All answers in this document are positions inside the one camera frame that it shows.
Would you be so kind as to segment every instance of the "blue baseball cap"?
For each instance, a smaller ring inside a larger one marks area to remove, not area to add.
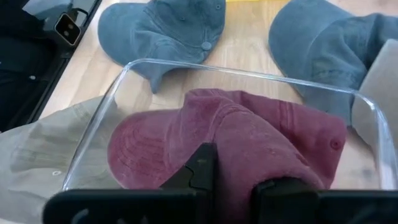
[[[225,24],[225,0],[152,0],[117,3],[102,13],[98,38],[118,64],[139,58],[202,63]],[[171,65],[142,63],[132,69],[150,81],[153,93]]]
[[[358,90],[390,38],[398,38],[396,17],[355,17],[325,0],[291,0],[271,25],[269,48],[287,77]],[[351,125],[351,95],[295,87],[306,105]]]

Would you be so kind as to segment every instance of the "wooden table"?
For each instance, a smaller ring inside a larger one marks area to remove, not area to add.
[[[372,12],[398,14],[397,0],[330,1],[356,15]],[[120,1],[103,0],[47,103],[42,118],[75,103],[103,95],[121,71],[122,67],[113,63],[102,51],[97,38],[100,14],[106,7],[117,2]],[[228,2],[222,38],[204,64],[282,75],[268,53],[267,39],[273,18],[287,2],[288,0]],[[132,87],[148,93],[150,91],[145,80],[137,82],[136,86]],[[175,103],[176,97],[194,87],[242,89],[271,98],[300,102],[297,93],[286,84],[259,83],[258,79],[242,79],[234,76],[206,77],[194,74],[189,78],[166,77],[159,94],[149,98],[151,107],[169,107]],[[337,171],[340,181],[333,187],[345,188],[350,185],[361,188],[376,187],[377,178],[372,177],[375,172],[373,156],[370,151],[354,150],[358,147],[365,146],[354,136],[349,136]]]

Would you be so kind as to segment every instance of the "khaki fabric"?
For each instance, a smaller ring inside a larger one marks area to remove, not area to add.
[[[372,64],[359,92],[374,100],[387,118],[394,144],[398,146],[398,40],[388,40]],[[359,99],[353,105],[353,127],[357,133],[377,149],[375,114]]]
[[[0,134],[0,218],[40,223],[44,203],[62,189],[76,147],[102,97],[58,111]],[[81,186],[117,187],[109,175],[106,147],[123,115],[113,102],[98,128],[80,172]]]

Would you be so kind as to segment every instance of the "wooden surface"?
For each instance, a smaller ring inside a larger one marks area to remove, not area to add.
[[[97,38],[97,24],[101,12],[118,0],[103,0],[81,44],[78,46],[42,117],[70,105],[103,95],[122,67],[113,63],[101,49]],[[223,35],[204,64],[238,68],[254,72],[282,75],[267,50],[268,31],[286,0],[228,2]],[[372,12],[398,14],[396,0],[332,0],[356,15]],[[150,93],[149,84],[138,75],[129,77],[123,94],[127,99],[118,102],[130,108],[139,104],[140,110],[175,108],[183,94],[192,88],[222,88],[245,90],[281,100],[300,103],[295,90],[286,84],[222,73],[180,71],[167,75],[158,94]],[[377,187],[378,179],[373,155],[352,134],[344,149],[334,188]]]
[[[103,0],[41,117],[102,95],[120,72],[121,67],[110,61],[102,51],[97,38],[97,24],[101,12],[116,2],[121,1]],[[267,38],[272,20],[287,2],[288,0],[228,2],[222,38],[204,64],[281,75],[267,51]],[[398,14],[396,0],[331,0],[331,2],[360,16],[372,12]],[[283,94],[287,98],[297,99],[295,92],[288,86],[283,86],[282,89],[275,86],[267,88],[277,95]],[[167,89],[167,85],[163,83],[162,90],[164,89]]]

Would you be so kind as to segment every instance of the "cap brim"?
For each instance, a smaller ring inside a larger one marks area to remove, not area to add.
[[[153,22],[147,22],[152,18],[144,12],[146,7],[147,4],[144,3],[116,3],[106,8],[98,21],[98,40],[102,49],[112,60],[122,66],[139,58],[184,61],[184,51],[169,52],[177,57],[172,58],[163,55],[168,51],[160,47],[156,52],[150,50],[156,44],[154,40],[160,42],[165,37],[151,32],[150,26]],[[131,69],[148,79],[152,92],[157,93],[163,75],[174,68],[177,66],[143,62],[135,64]]]
[[[352,15],[325,0],[291,0],[269,31],[269,49],[282,73],[307,80],[310,74],[303,73],[303,66],[312,42],[330,24],[348,17]]]
[[[98,40],[102,49],[123,66],[135,60],[130,31],[144,15],[143,3],[116,3],[106,8],[98,21]]]
[[[108,164],[121,187],[156,189],[172,175],[164,163],[164,139],[177,112],[137,113],[116,127],[108,145]]]

